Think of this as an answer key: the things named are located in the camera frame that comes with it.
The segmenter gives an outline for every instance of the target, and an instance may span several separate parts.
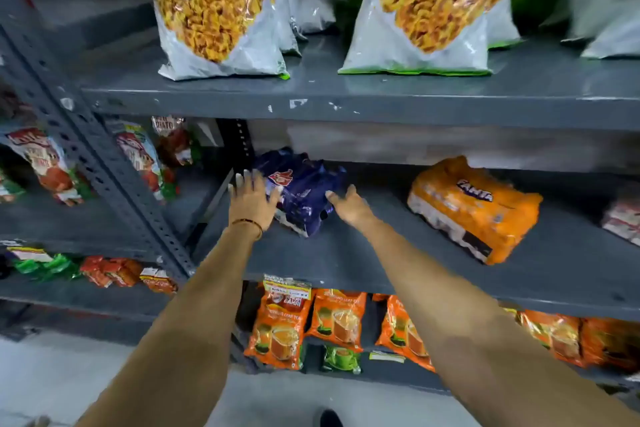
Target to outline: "gray floor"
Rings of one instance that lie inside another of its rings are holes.
[[[0,426],[22,427],[46,414],[68,426],[122,366],[131,348],[54,333],[14,343],[0,339]],[[477,427],[454,399],[403,387],[277,372],[231,369],[208,426],[311,426],[331,407],[345,427]]]

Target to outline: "purple package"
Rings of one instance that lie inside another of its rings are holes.
[[[310,160],[306,153],[294,154],[289,147],[258,156],[253,167],[266,177],[267,195],[282,186],[275,217],[305,238],[315,234],[333,211],[324,193],[337,191],[345,174],[343,167],[328,171],[322,160]]]

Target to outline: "person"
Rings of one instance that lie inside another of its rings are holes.
[[[277,188],[266,198],[256,171],[237,174],[229,192],[220,240],[77,427],[207,422],[227,379],[244,267],[280,198]],[[640,425],[640,416],[554,359],[495,299],[380,221],[355,187],[327,198],[374,248],[442,381],[481,425]],[[339,425],[331,412],[324,418]]]

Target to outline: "right arm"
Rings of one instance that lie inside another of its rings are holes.
[[[327,193],[371,243],[443,382],[487,426],[637,426],[640,416],[553,358],[497,301],[379,220],[353,186]]]

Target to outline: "thin brown bracelet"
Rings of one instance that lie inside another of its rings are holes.
[[[262,238],[262,231],[263,231],[262,227],[258,223],[256,223],[254,220],[249,220],[248,218],[238,218],[237,220],[234,220],[233,223],[231,223],[231,225],[229,226],[232,227],[236,223],[253,223],[256,227],[258,227],[258,230],[260,230],[260,234],[255,239],[255,241],[258,241],[260,238]]]

